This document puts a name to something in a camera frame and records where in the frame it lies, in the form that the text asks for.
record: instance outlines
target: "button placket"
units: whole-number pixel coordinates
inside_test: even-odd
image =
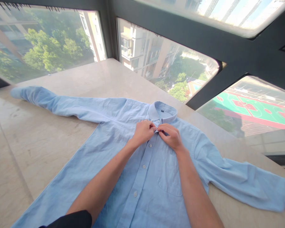
[[[126,204],[124,207],[124,211],[122,212],[121,218],[119,220],[119,223],[117,224],[117,228],[125,228],[130,227],[132,218],[134,216],[134,212],[138,203],[138,200],[140,198],[141,191],[143,189],[144,182],[146,180],[147,170],[146,167],[150,164],[152,152],[153,152],[153,146],[156,142],[158,134],[154,134],[153,137],[149,140],[148,144],[145,147],[145,151],[143,154],[143,157],[140,162],[140,167],[136,178],[134,180],[134,184],[131,189],[131,194],[129,194]]]

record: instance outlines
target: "shirt sleeve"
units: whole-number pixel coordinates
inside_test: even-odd
[[[16,87],[10,94],[14,98],[48,109],[55,115],[76,116],[78,119],[96,123],[117,119],[127,100],[126,98],[58,96],[41,86]]]
[[[88,211],[78,211],[60,217],[48,226],[40,228],[91,228],[92,216]]]
[[[253,166],[222,158],[207,136],[200,132],[195,159],[206,185],[211,182],[233,198],[255,208],[285,209],[285,178]]]

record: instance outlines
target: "black sleeve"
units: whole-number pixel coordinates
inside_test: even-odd
[[[88,211],[78,211],[60,217],[48,226],[40,228],[91,228],[92,216]]]

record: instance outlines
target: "marble countertop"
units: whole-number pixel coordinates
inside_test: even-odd
[[[178,117],[201,129],[223,157],[250,162],[285,177],[285,169],[218,127],[146,79],[107,59],[0,89],[0,228],[10,227],[92,134],[97,124],[61,117],[13,99],[18,86],[43,86],[56,94],[160,100]],[[285,211],[275,213],[243,204],[213,185],[210,198],[225,227],[283,227]]]

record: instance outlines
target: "shirt pocket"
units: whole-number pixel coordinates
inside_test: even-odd
[[[155,172],[158,186],[174,196],[182,196],[181,179],[175,152],[171,148],[158,152],[159,158]]]

